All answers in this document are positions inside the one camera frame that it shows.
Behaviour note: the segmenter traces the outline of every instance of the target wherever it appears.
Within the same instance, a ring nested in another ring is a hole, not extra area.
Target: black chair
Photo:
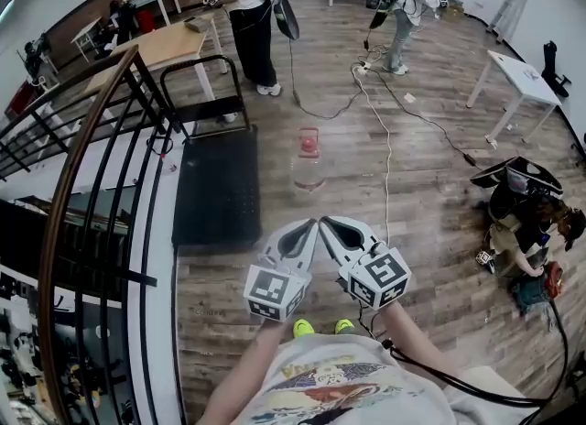
[[[562,98],[567,98],[570,94],[568,93],[568,90],[564,88],[564,85],[566,83],[571,84],[571,81],[565,75],[563,78],[560,78],[556,73],[557,51],[558,46],[556,46],[554,41],[551,40],[548,44],[544,44],[543,55],[546,60],[546,68],[543,70],[543,73],[541,73],[541,76],[555,94]]]

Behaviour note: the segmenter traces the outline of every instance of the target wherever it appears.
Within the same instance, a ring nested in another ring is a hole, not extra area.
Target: bottle with red cap
[[[301,127],[291,159],[291,182],[297,195],[311,195],[326,182],[320,153],[320,131],[316,127]]]

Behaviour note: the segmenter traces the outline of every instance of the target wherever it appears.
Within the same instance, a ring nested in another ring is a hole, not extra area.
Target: black and white marker cube
[[[244,287],[246,308],[274,321],[284,322],[303,301],[311,275],[298,277],[251,265]]]
[[[373,310],[383,308],[405,293],[411,278],[407,263],[395,248],[383,254],[364,255],[348,267],[347,273],[348,291]]]

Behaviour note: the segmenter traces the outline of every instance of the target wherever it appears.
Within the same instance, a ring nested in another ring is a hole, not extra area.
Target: black hat
[[[586,229],[586,216],[584,216],[584,212],[582,210],[572,209],[567,218],[570,232],[568,233],[568,238],[566,239],[566,251],[570,251],[574,245],[574,241],[582,236],[584,229]]]

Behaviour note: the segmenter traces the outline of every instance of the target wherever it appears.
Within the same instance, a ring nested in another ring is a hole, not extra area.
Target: neon yellow shoe
[[[336,322],[336,328],[334,329],[335,333],[340,333],[340,331],[342,329],[346,329],[346,328],[354,328],[354,324],[352,324],[350,321],[348,321],[347,319],[340,319],[338,322]]]
[[[298,319],[295,321],[295,324],[293,324],[293,337],[297,339],[309,333],[315,333],[313,326],[309,324],[309,321],[305,321],[304,319]]]

